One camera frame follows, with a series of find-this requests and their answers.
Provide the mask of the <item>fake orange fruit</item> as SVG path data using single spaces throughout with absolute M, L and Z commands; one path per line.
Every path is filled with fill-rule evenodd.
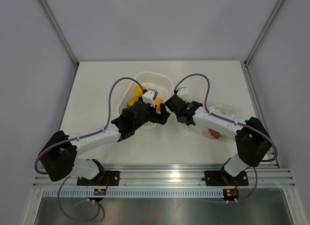
M 164 104 L 165 101 L 160 98 L 160 97 L 156 97 L 155 98 L 155 105 L 156 105 L 156 112 L 157 114 L 161 114 L 161 104 Z

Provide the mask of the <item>fake mango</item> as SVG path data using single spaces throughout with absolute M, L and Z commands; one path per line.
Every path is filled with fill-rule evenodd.
M 139 95 L 135 95 L 134 97 L 132 97 L 128 102 L 127 102 L 127 106 L 128 107 L 132 107 L 136 102 L 139 101 L 141 96 Z

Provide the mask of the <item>fake yellow pear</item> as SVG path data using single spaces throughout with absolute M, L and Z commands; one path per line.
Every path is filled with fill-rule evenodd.
M 136 91 L 135 91 L 135 97 L 136 98 L 139 98 L 143 95 L 143 91 L 146 90 L 145 87 L 140 87 L 140 86 L 137 86 L 136 87 Z

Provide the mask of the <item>clear zip top bag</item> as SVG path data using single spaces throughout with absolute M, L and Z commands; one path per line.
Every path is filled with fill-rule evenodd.
M 193 104 L 193 116 L 187 122 L 187 125 L 196 125 L 201 128 L 210 128 L 218 131 L 228 138 L 235 140 L 237 130 L 241 130 L 242 126 L 237 125 L 238 122 L 243 122 L 239 119 L 233 119 L 217 112 L 207 112 L 205 107 L 197 102 Z

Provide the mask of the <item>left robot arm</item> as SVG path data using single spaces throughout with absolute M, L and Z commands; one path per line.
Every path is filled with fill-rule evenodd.
M 157 112 L 156 107 L 150 104 L 136 102 L 124 109 L 107 128 L 75 135 L 57 131 L 40 151 L 38 161 L 45 169 L 43 173 L 48 175 L 52 182 L 71 176 L 100 185 L 106 177 L 104 167 L 96 159 L 83 160 L 79 156 L 103 145 L 126 140 L 148 122 L 164 125 L 169 116 L 164 104 L 160 105 L 160 112 Z

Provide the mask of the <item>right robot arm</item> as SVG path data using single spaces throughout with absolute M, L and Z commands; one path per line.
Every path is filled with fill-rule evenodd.
M 257 167 L 273 146 L 273 141 L 258 118 L 234 119 L 212 112 L 201 103 L 186 102 L 176 94 L 165 105 L 176 115 L 179 123 L 207 127 L 235 141 L 237 154 L 228 159 L 220 170 L 206 175 L 206 185 L 242 185 L 241 175 L 246 169 Z

